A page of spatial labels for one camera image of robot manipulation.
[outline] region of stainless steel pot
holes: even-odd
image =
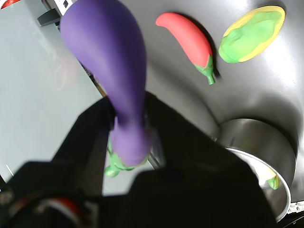
[[[260,186],[276,220],[281,220],[290,206],[289,188],[295,174],[295,153],[288,140],[277,129],[266,123],[251,119],[236,119],[221,125],[219,143],[250,166],[259,161],[276,173],[280,178],[278,189],[272,189],[267,182]]]

